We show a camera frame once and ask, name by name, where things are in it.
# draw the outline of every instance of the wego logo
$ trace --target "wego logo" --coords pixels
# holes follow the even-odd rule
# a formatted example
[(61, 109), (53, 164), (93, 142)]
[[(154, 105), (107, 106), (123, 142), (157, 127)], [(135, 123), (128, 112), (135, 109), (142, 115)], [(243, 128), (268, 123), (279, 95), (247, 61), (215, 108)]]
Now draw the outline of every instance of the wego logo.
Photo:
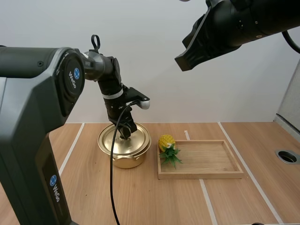
[(73, 87), (76, 88), (76, 82), (74, 80), (74, 77), (73, 77), (73, 74), (71, 71), (69, 73), (69, 78), (70, 78), (71, 83), (73, 84)]
[(53, 175), (50, 179), (50, 186), (53, 187), (53, 193), (54, 193), (54, 196), (55, 196), (55, 199), (56, 199), (56, 202), (58, 203), (60, 201), (60, 194), (58, 192), (58, 187), (56, 185), (56, 180), (57, 180), (57, 177), (56, 175)]

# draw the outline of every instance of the gold pot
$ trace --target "gold pot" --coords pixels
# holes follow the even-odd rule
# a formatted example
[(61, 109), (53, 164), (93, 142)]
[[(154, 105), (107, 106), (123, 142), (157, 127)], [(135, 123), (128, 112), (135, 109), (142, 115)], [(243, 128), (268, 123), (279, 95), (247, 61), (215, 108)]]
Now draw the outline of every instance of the gold pot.
[[(137, 131), (126, 140), (120, 138), (120, 133), (117, 132), (112, 158), (114, 166), (128, 169), (140, 165), (145, 160), (147, 150), (151, 146), (151, 137), (143, 125), (136, 123), (136, 126)], [(115, 126), (111, 124), (98, 137), (99, 148), (109, 157), (114, 130)]]

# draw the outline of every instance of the metal drain hole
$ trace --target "metal drain hole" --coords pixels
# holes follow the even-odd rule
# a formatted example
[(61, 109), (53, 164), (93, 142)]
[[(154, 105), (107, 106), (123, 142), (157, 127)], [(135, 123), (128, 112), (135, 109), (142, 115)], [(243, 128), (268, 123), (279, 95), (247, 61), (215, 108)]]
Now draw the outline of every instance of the metal drain hole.
[(278, 158), (281, 161), (287, 164), (300, 164), (300, 156), (294, 153), (293, 151), (286, 150), (286, 151), (276, 151), (275, 152)]
[(295, 163), (295, 162), (297, 162), (297, 158), (296, 158), (293, 154), (291, 154), (291, 153), (289, 153), (289, 152), (287, 152), (287, 151), (280, 151), (280, 152), (278, 153), (278, 155), (279, 155), (284, 161), (287, 161), (287, 162), (289, 162), (289, 163)]

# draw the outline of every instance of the pot handle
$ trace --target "pot handle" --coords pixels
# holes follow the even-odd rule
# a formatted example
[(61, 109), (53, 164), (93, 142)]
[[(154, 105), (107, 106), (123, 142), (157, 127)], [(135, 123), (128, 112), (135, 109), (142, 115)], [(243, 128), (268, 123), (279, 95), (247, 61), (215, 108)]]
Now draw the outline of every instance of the pot handle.
[(134, 158), (133, 156), (116, 156), (115, 158), (113, 158), (113, 161), (118, 161), (120, 159), (124, 159), (124, 158), (128, 158), (128, 159), (133, 159), (133, 160), (138, 160), (139, 157)]

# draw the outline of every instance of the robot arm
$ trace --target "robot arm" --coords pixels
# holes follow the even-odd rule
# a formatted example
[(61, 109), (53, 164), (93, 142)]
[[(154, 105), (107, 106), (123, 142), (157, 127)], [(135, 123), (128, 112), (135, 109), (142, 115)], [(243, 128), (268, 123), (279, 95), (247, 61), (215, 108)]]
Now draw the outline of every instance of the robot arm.
[(300, 1), (206, 0), (206, 4), (207, 12), (182, 41), (186, 51), (175, 58), (182, 71), (279, 32), (300, 53), (287, 33), (300, 26)]
[[(75, 225), (48, 133), (66, 122), (85, 78), (98, 82), (113, 123), (127, 102), (149, 107), (149, 98), (121, 83), (116, 58), (97, 49), (0, 47), (0, 181), (22, 225)], [(136, 131), (130, 110), (124, 138)]]
[[(121, 82), (120, 67), (118, 60), (114, 57), (106, 57), (98, 53), (100, 40), (96, 35), (92, 36), (92, 44), (95, 49), (82, 54), (85, 68), (85, 78), (96, 81), (99, 84), (102, 97), (105, 102), (108, 119), (114, 125), (126, 106), (126, 103), (138, 100), (138, 106), (148, 109), (150, 106), (149, 98), (138, 92), (134, 88), (128, 88)], [(131, 107), (123, 114), (118, 130), (125, 139), (137, 130), (131, 116)]]

